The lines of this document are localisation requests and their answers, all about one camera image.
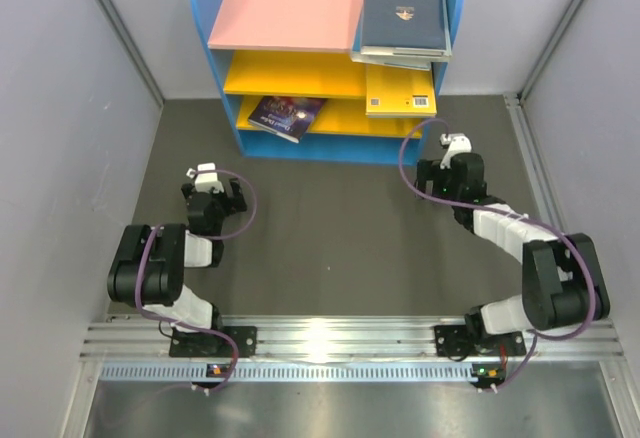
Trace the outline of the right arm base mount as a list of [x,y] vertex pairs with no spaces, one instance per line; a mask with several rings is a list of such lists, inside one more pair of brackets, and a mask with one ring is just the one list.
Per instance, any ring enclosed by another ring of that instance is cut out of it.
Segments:
[[467,358],[524,357],[527,348],[520,332],[488,337],[474,337],[465,325],[448,324],[433,327],[436,354],[441,358],[461,362]]

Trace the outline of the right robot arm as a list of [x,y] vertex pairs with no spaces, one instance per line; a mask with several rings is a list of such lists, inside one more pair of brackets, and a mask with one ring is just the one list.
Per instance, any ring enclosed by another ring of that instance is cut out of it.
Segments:
[[521,265],[520,294],[465,315],[466,340],[473,351],[490,354],[510,333],[547,331],[609,316],[611,303],[593,240],[583,233],[555,233],[489,194],[479,154],[463,152],[448,165],[421,159],[414,186],[447,202],[458,224]]

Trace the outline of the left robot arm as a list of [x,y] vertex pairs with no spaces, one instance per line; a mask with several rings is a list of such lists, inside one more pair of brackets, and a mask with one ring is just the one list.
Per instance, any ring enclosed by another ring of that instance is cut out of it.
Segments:
[[223,233],[224,221],[248,211],[243,183],[237,175],[223,184],[215,172],[196,172],[181,186],[186,223],[127,226],[107,277],[110,300],[191,334],[205,355],[220,352],[226,342],[220,312],[185,284],[184,274],[220,265],[224,241],[234,236]]

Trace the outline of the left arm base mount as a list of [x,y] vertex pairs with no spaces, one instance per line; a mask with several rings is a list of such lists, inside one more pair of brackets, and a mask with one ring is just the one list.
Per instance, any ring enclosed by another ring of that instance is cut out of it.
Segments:
[[[225,326],[222,332],[236,343],[239,358],[250,358],[255,355],[257,327]],[[218,336],[175,330],[168,354],[171,358],[231,358],[233,349],[227,340]]]

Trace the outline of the yellow book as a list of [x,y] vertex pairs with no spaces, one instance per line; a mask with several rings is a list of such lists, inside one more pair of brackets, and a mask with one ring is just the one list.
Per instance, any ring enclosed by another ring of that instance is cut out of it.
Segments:
[[436,115],[432,72],[367,65],[366,113]]

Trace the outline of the purple Robinson Crusoe book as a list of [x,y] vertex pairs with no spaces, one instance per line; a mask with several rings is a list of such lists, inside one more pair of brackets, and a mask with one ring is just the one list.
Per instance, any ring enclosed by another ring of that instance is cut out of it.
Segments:
[[326,102],[325,98],[266,96],[251,112],[248,123],[298,144]]

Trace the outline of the light blue book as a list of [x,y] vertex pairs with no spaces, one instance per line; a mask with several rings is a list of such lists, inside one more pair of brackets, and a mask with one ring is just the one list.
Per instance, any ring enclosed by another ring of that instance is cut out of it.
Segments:
[[366,113],[365,115],[369,119],[397,119],[397,120],[405,120],[405,119],[413,119],[413,120],[424,120],[428,118],[434,118],[433,114],[400,114],[400,113]]

